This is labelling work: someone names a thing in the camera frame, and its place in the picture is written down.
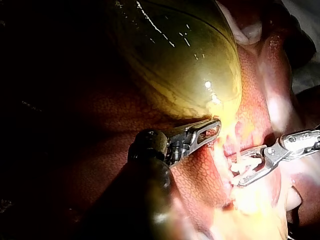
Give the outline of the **right arm instrument jaw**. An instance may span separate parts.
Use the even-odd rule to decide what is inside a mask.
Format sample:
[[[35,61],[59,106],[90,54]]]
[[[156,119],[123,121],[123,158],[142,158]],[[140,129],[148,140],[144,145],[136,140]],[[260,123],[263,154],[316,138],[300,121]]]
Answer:
[[[267,145],[265,144],[251,147],[241,151],[240,155],[245,157],[263,157],[263,152],[265,148],[267,148]]]
[[[274,164],[269,161],[265,161],[263,167],[258,170],[247,170],[245,173],[239,176],[237,183],[238,187],[247,187],[259,179],[268,175],[274,169]]]

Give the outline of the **right arm instrument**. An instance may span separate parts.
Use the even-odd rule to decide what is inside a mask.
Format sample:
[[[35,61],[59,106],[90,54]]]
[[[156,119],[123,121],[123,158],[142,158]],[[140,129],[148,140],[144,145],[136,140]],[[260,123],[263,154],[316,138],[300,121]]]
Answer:
[[[308,129],[282,135],[263,150],[265,167],[276,168],[281,161],[290,162],[320,151],[320,130]]]

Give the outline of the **left arm instrument jaw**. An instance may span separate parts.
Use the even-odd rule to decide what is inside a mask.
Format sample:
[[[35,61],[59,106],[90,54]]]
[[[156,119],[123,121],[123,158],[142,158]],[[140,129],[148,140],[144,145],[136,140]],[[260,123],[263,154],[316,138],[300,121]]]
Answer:
[[[189,151],[194,152],[204,145],[215,141],[222,124],[219,119],[206,119],[195,123],[190,129]]]

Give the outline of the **left arm instrument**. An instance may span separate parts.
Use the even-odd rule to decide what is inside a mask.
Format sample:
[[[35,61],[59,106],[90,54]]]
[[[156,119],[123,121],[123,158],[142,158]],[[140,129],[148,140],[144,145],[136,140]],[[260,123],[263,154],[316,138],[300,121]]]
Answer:
[[[140,131],[128,150],[128,161],[156,158],[171,167],[190,154],[195,124],[167,130],[147,128]]]

